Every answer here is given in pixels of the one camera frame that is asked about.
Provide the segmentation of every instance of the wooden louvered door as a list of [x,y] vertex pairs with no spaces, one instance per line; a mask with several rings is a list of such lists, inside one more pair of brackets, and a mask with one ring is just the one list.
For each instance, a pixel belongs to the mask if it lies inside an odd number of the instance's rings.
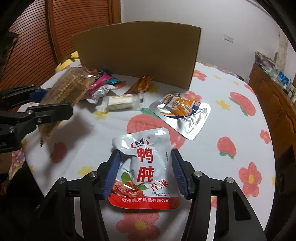
[[112,23],[111,0],[50,0],[52,35],[58,58],[75,51],[73,35]]
[[19,40],[0,89],[42,85],[76,50],[74,34],[120,22],[120,0],[35,0],[9,29]]
[[44,0],[35,0],[9,31],[19,34],[0,81],[0,89],[34,84],[40,86],[57,66],[48,35]]

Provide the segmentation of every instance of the wooden cabinet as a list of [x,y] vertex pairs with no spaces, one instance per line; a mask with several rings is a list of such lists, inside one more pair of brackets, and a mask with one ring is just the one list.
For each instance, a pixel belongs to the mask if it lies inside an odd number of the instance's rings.
[[274,156],[278,158],[296,141],[296,107],[256,64],[250,74],[249,86],[258,98],[269,128]]

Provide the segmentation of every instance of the white tablecloth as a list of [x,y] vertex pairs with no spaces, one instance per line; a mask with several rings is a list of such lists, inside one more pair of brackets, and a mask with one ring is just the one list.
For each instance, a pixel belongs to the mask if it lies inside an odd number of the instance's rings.
[[[78,66],[79,61],[71,64]],[[66,70],[50,78],[42,87],[50,88]],[[138,79],[114,75],[121,81],[114,91],[123,94]],[[186,99],[208,103],[211,113],[196,137],[189,141],[172,130],[148,109],[171,90]],[[265,228],[274,197],[275,163],[269,130],[255,94],[243,81],[218,69],[196,63],[190,90],[153,82],[144,94],[142,111],[100,112],[100,106],[79,102],[74,115],[64,121],[43,147],[38,130],[27,135],[24,153],[34,178],[44,195],[60,177],[79,179],[108,160],[113,137],[146,129],[166,127],[172,148],[183,159],[207,176],[223,180],[233,177],[248,197]],[[34,103],[23,105],[25,111]],[[105,226],[111,241],[181,240],[191,201],[180,195],[180,207],[168,211],[129,211],[100,201]],[[212,198],[208,240],[215,228],[215,198]],[[75,199],[77,232],[82,235],[79,198]]]

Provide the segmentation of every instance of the cardboard box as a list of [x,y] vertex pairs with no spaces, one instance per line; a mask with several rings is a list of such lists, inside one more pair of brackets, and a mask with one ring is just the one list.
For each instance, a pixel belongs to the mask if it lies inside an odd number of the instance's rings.
[[189,89],[201,28],[168,22],[128,22],[94,28],[74,36],[81,64],[88,69]]

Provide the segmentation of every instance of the brown snack stick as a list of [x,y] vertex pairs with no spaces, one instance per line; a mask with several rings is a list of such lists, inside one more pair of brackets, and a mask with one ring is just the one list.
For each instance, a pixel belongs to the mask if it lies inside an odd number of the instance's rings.
[[125,92],[125,94],[139,94],[140,92],[145,93],[149,89],[150,82],[153,79],[154,78],[149,75],[144,75],[142,78],[139,78],[138,81]]
[[[87,68],[71,67],[48,91],[40,102],[40,105],[70,103],[74,106],[87,92],[90,85],[95,81]],[[55,131],[61,121],[38,125],[41,134],[40,145],[42,146]]]

